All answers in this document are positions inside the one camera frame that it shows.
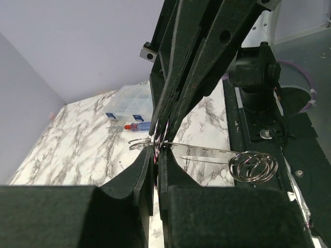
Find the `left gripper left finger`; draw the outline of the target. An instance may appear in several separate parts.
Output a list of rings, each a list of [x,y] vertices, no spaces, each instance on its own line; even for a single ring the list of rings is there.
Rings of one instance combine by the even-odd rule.
[[[1,187],[1,247],[147,247],[151,150],[97,186]]]

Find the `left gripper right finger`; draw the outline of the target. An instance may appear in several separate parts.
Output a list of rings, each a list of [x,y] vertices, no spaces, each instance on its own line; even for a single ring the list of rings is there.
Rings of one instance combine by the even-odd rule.
[[[274,189],[203,187],[172,151],[158,158],[165,247],[312,247],[298,208]]]

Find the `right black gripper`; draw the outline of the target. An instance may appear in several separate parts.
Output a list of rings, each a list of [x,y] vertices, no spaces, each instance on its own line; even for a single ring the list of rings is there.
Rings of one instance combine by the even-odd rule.
[[[184,117],[215,89],[262,12],[278,1],[165,1],[151,42],[143,46],[152,60],[155,125],[173,136]]]

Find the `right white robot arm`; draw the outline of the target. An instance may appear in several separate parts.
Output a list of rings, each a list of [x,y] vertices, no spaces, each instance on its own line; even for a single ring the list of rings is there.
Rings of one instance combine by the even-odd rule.
[[[278,1],[164,1],[151,42],[149,134],[173,140],[185,116],[227,73],[239,88],[271,88],[280,67],[265,42],[243,48],[258,18]]]

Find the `clear plastic organizer box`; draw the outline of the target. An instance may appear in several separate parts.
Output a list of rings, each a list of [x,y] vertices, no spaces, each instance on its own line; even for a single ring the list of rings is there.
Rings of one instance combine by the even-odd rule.
[[[117,121],[151,121],[153,103],[149,83],[123,86],[103,110],[109,119]]]

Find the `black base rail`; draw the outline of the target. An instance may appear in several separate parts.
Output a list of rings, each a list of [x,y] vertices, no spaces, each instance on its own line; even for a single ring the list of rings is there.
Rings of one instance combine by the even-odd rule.
[[[273,186],[297,197],[306,227],[321,245],[330,247],[330,163],[307,114],[288,114],[273,88],[245,91],[223,83],[232,149],[270,155],[249,174],[237,170],[240,186]]]

